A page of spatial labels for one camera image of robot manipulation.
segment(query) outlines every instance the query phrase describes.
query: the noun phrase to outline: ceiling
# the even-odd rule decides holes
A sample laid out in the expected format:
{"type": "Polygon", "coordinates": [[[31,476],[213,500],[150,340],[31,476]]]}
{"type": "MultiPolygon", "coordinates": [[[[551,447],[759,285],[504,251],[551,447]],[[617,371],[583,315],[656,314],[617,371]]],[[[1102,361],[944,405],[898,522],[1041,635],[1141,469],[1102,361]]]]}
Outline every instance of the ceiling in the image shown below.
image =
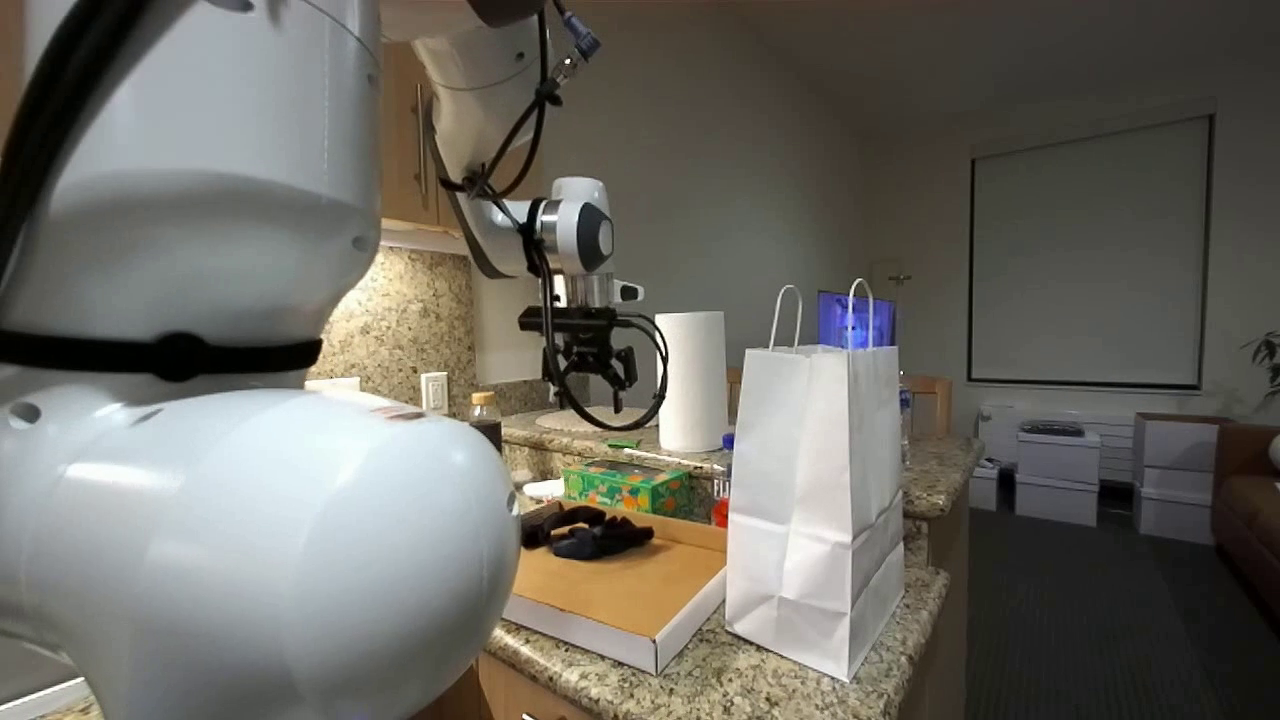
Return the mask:
{"type": "Polygon", "coordinates": [[[1280,48],[1280,0],[718,0],[863,123],[1171,79],[1280,48]]]}

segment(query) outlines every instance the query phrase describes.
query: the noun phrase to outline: cable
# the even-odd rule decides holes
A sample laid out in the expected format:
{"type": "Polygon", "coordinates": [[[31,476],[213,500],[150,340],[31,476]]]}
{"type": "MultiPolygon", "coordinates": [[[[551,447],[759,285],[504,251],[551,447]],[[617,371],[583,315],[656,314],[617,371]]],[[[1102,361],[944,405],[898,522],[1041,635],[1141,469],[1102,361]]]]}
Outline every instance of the cable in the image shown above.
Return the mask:
{"type": "Polygon", "coordinates": [[[54,34],[31,83],[13,115],[0,162],[0,291],[7,285],[20,236],[54,184],[66,149],[83,123],[121,48],[141,27],[154,0],[82,0],[54,34]]]}

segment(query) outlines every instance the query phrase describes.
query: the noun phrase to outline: countertop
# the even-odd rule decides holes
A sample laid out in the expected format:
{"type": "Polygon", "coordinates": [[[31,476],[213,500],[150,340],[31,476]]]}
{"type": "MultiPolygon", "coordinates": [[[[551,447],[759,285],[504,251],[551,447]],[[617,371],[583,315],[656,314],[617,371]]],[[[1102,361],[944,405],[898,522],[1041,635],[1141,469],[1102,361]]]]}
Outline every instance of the countertop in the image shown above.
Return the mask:
{"type": "MultiPolygon", "coordinates": [[[[627,461],[641,469],[688,469],[695,476],[724,471],[721,451],[676,457],[659,451],[654,431],[634,431],[635,447],[609,447],[599,431],[540,424],[538,418],[504,422],[509,464],[528,476],[558,476],[564,461],[627,461]]],[[[804,664],[765,654],[724,629],[718,611],[665,674],[635,674],[596,654],[562,645],[522,623],[501,623],[488,654],[550,684],[564,699],[596,717],[900,717],[951,575],[928,559],[928,523],[944,522],[969,479],[972,447],[914,444],[906,471],[906,600],[851,675],[827,681],[804,664]]]]}

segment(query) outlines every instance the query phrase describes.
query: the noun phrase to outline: pizza box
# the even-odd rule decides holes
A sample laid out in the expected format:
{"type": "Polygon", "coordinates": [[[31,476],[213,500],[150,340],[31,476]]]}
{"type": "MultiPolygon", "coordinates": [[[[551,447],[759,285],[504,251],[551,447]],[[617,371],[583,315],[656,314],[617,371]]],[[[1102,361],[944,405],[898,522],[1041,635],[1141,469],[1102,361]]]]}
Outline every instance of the pizza box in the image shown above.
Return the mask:
{"type": "Polygon", "coordinates": [[[724,603],[724,530],[634,518],[646,548],[603,559],[522,552],[504,615],[564,645],[659,674],[724,603]]]}

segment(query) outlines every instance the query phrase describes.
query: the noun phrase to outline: bottle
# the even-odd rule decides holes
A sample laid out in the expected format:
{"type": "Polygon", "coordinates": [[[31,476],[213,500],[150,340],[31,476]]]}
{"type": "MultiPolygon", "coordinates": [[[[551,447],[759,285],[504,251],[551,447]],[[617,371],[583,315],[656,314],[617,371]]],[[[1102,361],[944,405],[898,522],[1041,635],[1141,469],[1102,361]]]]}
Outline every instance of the bottle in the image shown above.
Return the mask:
{"type": "Polygon", "coordinates": [[[728,495],[732,495],[732,431],[721,442],[724,471],[711,479],[711,523],[728,530],[728,495]]]}
{"type": "Polygon", "coordinates": [[[495,422],[493,393],[472,393],[470,424],[504,451],[504,424],[495,422]]]}

